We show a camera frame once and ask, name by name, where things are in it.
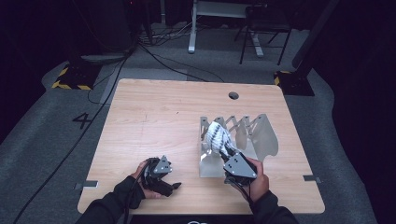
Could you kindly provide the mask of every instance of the hand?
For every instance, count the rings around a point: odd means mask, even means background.
[[[149,190],[149,189],[144,189],[143,188],[143,186],[142,186],[142,178],[141,177],[139,177],[139,179],[137,179],[137,177],[139,176],[139,174],[140,174],[140,172],[142,172],[142,170],[143,170],[143,168],[145,167],[145,165],[147,164],[147,161],[142,161],[142,162],[140,162],[140,164],[139,164],[139,166],[137,167],[137,169],[136,169],[136,171],[133,173],[133,174],[131,174],[131,176],[134,178],[134,179],[136,179],[136,181],[139,183],[139,185],[140,185],[140,188],[143,190],[143,192],[145,193],[145,197],[147,198],[147,199],[158,199],[158,198],[161,198],[161,194],[160,193],[157,193],[157,192],[154,192],[154,191],[152,191],[152,190]]]
[[[247,160],[253,163],[257,168],[257,177],[251,182],[250,186],[243,187],[247,194],[250,193],[250,199],[255,203],[262,195],[268,192],[270,188],[268,176],[264,174],[262,162],[247,157]]]

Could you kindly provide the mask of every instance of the chair leg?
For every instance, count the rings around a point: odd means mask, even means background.
[[[233,39],[233,41],[236,41],[236,39],[238,38],[239,34],[241,34],[241,31],[242,31],[242,29],[243,29],[244,27],[245,27],[245,26],[241,26],[241,28],[239,28],[238,33],[236,33],[236,36],[235,36],[235,38]]]
[[[249,33],[249,30],[247,27],[246,32],[245,32],[244,47],[242,47],[241,60],[239,61],[239,64],[242,64],[242,60],[244,59],[245,47],[247,45],[247,40],[248,40],[248,33]]]
[[[278,34],[279,34],[279,32],[276,32],[276,34],[274,34],[273,37],[271,37],[271,39],[267,42],[267,44],[270,44],[270,43],[275,39],[275,37],[276,37]]]
[[[290,37],[291,30],[288,32],[288,36],[286,36],[285,44],[283,45],[282,52],[280,53],[279,61],[277,61],[277,65],[280,65],[280,61],[282,60],[283,53],[285,52],[285,48],[288,45],[289,37]]]

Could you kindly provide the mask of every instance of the black chair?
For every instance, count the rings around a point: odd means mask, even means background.
[[[247,7],[246,12],[246,23],[242,26],[238,33],[236,34],[235,41],[239,34],[242,32],[243,28],[246,27],[244,46],[242,48],[241,59],[239,63],[241,64],[244,59],[245,47],[247,46],[248,35],[250,33],[256,34],[274,34],[273,37],[268,41],[270,44],[274,38],[280,33],[286,33],[286,39],[283,47],[271,47],[267,48],[282,48],[277,65],[280,65],[285,48],[288,45],[291,26],[288,19],[283,12],[283,10],[275,5],[267,4],[267,1],[255,1],[251,7]]]

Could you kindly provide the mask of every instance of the person's right hand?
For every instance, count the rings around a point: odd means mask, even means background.
[[[270,183],[268,176],[264,174],[262,162],[256,161],[249,157],[247,157],[247,160],[256,166],[257,177],[253,182],[251,182],[250,186],[244,187],[244,190],[247,194],[250,193],[250,199],[255,203],[260,199],[262,195],[268,192],[270,188]]]

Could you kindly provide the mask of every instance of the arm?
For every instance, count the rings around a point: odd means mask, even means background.
[[[117,223],[124,212],[127,197],[132,187],[134,187],[134,189],[129,207],[133,209],[137,208],[143,199],[160,198],[161,194],[143,189],[140,183],[135,185],[136,178],[139,176],[145,164],[145,161],[141,162],[136,172],[127,176],[122,182],[116,185],[113,192],[109,192],[103,199],[93,201],[76,223]]]
[[[249,187],[244,187],[245,191],[250,192],[250,209],[253,212],[255,223],[298,223],[297,219],[286,207],[277,205],[277,197],[269,190],[269,179],[264,174],[260,161],[247,158],[257,168],[257,177]]]

